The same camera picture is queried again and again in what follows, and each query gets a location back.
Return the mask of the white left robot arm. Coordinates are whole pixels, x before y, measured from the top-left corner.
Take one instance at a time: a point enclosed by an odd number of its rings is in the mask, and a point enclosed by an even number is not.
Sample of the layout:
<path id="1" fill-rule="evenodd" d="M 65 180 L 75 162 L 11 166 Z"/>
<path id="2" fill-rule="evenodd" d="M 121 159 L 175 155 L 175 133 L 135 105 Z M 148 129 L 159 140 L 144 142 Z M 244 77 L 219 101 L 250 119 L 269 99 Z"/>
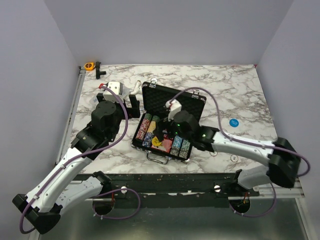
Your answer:
<path id="1" fill-rule="evenodd" d="M 111 101 L 98 94 L 98 104 L 91 113 L 90 122 L 78 132 L 61 161 L 33 190 L 13 198 L 13 204 L 21 212 L 19 230 L 22 234 L 34 230 L 45 234 L 72 207 L 88 198 L 104 198 L 111 193 L 112 181 L 102 171 L 94 172 L 83 183 L 69 184 L 102 151 L 121 141 L 116 135 L 122 120 L 127 129 L 129 119 L 140 117 L 140 102 L 134 95 L 129 99 L 131 107 L 118 96 Z"/>

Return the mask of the yellow big blind button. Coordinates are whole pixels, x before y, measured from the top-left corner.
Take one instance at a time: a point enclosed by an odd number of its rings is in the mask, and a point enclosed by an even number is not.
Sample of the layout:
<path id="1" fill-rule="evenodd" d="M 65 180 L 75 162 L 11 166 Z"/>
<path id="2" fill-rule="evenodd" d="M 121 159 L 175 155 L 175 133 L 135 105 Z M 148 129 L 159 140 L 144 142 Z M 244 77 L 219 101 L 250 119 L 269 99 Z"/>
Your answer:
<path id="1" fill-rule="evenodd" d="M 162 145 L 162 142 L 159 141 L 156 136 L 154 136 L 154 137 L 152 138 L 151 143 L 152 143 L 152 146 L 154 146 L 154 147 L 156 147 L 156 148 Z"/>

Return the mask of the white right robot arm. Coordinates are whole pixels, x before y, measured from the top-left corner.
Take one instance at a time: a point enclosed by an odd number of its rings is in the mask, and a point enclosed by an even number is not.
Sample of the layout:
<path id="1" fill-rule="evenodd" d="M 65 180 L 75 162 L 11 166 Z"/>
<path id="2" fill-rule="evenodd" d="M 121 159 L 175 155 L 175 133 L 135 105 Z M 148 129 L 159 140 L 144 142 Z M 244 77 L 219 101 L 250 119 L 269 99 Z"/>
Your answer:
<path id="1" fill-rule="evenodd" d="M 241 196 L 247 190 L 268 183 L 290 189 L 294 186 L 301 157 L 290 142 L 282 137 L 275 141 L 263 141 L 223 133 L 215 127 L 200 125 L 190 113 L 182 110 L 173 119 L 162 119 L 153 134 L 161 142 L 163 132 L 170 137 L 180 137 L 200 151 L 227 153 L 253 160 L 259 166 L 240 170 L 230 183 L 230 191 Z"/>

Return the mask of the blue small blind button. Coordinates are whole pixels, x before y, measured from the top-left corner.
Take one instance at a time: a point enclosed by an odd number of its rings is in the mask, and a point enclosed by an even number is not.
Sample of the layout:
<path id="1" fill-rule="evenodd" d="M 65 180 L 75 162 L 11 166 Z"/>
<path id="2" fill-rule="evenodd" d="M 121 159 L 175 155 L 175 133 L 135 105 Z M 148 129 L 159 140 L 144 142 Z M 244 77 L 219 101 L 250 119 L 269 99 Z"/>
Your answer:
<path id="1" fill-rule="evenodd" d="M 229 125 L 231 127 L 233 127 L 233 128 L 238 127 L 239 124 L 240 124 L 239 121 L 237 119 L 235 119 L 235 118 L 232 118 L 232 119 L 229 120 Z"/>

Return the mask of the red playing card deck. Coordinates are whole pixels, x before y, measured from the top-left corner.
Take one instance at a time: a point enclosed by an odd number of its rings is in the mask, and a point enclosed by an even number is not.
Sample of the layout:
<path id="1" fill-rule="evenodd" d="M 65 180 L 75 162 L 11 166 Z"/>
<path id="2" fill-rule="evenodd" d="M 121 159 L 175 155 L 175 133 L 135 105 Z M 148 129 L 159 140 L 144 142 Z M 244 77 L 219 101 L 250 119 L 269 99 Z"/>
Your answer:
<path id="1" fill-rule="evenodd" d="M 159 151 L 162 151 L 162 152 L 165 152 L 165 153 L 169 153 L 170 150 L 171 150 L 171 147 L 172 147 L 172 143 L 173 143 L 172 140 L 164 139 L 161 142 L 161 146 L 159 146 L 159 147 L 154 147 L 154 146 L 152 146 L 152 143 L 151 143 L 151 148 L 159 150 Z"/>

